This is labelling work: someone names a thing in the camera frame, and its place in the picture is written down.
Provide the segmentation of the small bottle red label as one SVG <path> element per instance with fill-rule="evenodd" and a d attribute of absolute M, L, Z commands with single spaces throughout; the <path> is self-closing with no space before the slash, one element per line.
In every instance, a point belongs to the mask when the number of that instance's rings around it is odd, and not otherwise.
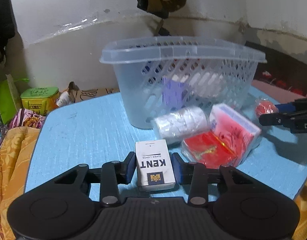
<path fill-rule="evenodd" d="M 265 99 L 259 99 L 256 101 L 255 114 L 259 118 L 263 114 L 278 113 L 279 110 L 276 105 Z"/>

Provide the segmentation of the pink tissue pack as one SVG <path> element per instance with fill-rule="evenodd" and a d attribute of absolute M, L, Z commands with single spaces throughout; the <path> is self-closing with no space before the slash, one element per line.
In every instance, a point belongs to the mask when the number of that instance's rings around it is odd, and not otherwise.
<path fill-rule="evenodd" d="M 213 133 L 235 154 L 236 166 L 260 144 L 261 129 L 225 103 L 213 105 L 209 120 Z"/>

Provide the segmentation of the white Kent cigarette pack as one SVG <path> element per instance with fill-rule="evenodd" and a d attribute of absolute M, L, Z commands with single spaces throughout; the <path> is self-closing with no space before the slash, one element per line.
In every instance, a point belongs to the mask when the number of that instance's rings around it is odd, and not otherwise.
<path fill-rule="evenodd" d="M 140 191 L 160 191 L 174 188 L 176 180 L 166 140 L 135 143 L 137 186 Z"/>

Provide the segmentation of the translucent plastic basket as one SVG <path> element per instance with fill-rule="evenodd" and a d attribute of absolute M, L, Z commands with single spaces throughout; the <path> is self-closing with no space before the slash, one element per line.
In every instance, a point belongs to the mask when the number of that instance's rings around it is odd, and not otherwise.
<path fill-rule="evenodd" d="M 110 42 L 100 62 L 113 66 L 130 124 L 149 129 L 154 118 L 184 107 L 241 108 L 266 55 L 214 38 L 158 36 Z"/>

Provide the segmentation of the green paper bag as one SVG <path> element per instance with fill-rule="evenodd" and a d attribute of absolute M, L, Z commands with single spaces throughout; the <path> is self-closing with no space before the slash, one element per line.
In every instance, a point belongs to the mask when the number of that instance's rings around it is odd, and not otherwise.
<path fill-rule="evenodd" d="M 15 86 L 16 82 L 29 82 L 29 79 L 14 80 L 11 74 L 7 74 L 6 79 L 0 81 L 0 116 L 4 125 L 10 122 L 22 108 L 22 101 Z"/>

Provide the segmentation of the clear white roll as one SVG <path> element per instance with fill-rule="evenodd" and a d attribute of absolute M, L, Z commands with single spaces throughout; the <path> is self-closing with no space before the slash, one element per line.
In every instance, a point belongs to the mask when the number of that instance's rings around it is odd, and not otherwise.
<path fill-rule="evenodd" d="M 151 124 L 156 138 L 164 139 L 168 145 L 210 131 L 209 117 L 196 106 L 158 116 Z"/>

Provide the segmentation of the brown cardboard paper bag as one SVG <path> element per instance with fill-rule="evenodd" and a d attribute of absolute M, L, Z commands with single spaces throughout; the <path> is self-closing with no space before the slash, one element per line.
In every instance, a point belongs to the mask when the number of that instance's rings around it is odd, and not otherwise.
<path fill-rule="evenodd" d="M 114 94 L 119 92 L 119 88 L 93 88 L 80 90 L 79 87 L 72 81 L 68 85 L 70 99 L 74 102 L 86 101 L 101 96 Z"/>

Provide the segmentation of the floral pink cloth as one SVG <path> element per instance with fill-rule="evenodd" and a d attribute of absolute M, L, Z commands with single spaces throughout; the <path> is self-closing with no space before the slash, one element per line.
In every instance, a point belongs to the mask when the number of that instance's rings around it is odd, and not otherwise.
<path fill-rule="evenodd" d="M 45 119 L 46 117 L 43 115 L 37 114 L 29 109 L 21 108 L 9 123 L 9 129 L 17 127 L 41 129 L 45 123 Z"/>

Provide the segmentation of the red packet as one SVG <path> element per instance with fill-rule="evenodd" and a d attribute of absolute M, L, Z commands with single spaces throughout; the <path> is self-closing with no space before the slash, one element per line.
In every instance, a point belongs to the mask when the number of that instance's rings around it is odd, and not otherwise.
<path fill-rule="evenodd" d="M 181 143 L 182 153 L 190 161 L 201 163 L 207 168 L 234 165 L 235 153 L 212 131 L 186 138 Z"/>

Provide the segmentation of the dark wooden headboard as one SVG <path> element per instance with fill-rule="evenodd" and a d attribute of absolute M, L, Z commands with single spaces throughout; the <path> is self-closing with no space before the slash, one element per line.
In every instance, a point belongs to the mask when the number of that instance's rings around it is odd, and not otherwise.
<path fill-rule="evenodd" d="M 297 59 L 262 45 L 246 46 L 264 52 L 266 63 L 257 66 L 254 79 L 307 97 L 307 65 Z"/>

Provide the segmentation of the purple box in basket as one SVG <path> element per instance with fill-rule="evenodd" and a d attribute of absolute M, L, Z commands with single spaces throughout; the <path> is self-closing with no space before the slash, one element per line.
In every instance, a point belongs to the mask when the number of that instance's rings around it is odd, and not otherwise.
<path fill-rule="evenodd" d="M 166 107 L 180 109 L 183 106 L 183 99 L 188 93 L 188 79 L 188 74 L 183 77 L 173 75 L 172 77 L 164 76 L 162 78 L 162 103 Z"/>

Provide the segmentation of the black wall charger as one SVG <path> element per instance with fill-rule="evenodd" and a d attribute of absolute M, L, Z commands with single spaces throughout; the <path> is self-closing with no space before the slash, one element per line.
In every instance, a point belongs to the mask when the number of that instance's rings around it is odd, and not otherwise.
<path fill-rule="evenodd" d="M 153 32 L 154 36 L 170 36 L 170 31 L 164 28 L 164 19 L 161 19 Z"/>

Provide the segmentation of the green yellow tin box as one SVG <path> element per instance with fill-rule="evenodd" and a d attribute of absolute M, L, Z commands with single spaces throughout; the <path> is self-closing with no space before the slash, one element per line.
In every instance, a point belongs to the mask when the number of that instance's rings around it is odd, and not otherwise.
<path fill-rule="evenodd" d="M 29 88 L 20 95 L 23 108 L 40 115 L 47 115 L 56 109 L 58 97 L 58 87 Z"/>

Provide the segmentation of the pink mat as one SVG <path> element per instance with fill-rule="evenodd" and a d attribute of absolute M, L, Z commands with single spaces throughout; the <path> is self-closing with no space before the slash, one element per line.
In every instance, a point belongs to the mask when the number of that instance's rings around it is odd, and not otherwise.
<path fill-rule="evenodd" d="M 304 96 L 290 92 L 288 90 L 264 83 L 262 81 L 253 80 L 252 86 L 264 92 L 279 103 L 288 103 L 296 99 L 303 99 Z"/>

